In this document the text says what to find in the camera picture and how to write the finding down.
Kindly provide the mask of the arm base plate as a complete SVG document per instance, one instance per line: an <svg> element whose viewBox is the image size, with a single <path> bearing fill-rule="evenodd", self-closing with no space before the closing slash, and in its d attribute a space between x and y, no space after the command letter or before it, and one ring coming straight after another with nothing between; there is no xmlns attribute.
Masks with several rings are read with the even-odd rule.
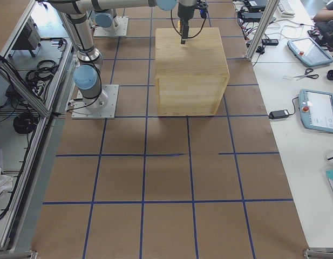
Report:
<svg viewBox="0 0 333 259"><path fill-rule="evenodd" d="M72 110L72 119L114 119L117 106L119 85L102 85L102 93L99 98L90 106L92 101L83 99L81 92L78 90L77 98L81 101L75 102L74 110Z"/></svg>
<svg viewBox="0 0 333 259"><path fill-rule="evenodd" d="M95 18L96 27L94 37L125 37L127 35L129 18L127 16L100 16Z"/></svg>

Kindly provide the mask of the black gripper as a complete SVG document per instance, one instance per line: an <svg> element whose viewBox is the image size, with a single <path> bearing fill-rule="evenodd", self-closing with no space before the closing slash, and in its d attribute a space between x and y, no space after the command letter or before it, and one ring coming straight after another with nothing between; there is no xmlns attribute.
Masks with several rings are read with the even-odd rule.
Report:
<svg viewBox="0 0 333 259"><path fill-rule="evenodd" d="M187 20L194 17L195 10L199 10L201 18L207 17L207 3L200 0L179 0L178 1L178 17L180 18L181 44L186 43L189 32L189 24Z"/></svg>

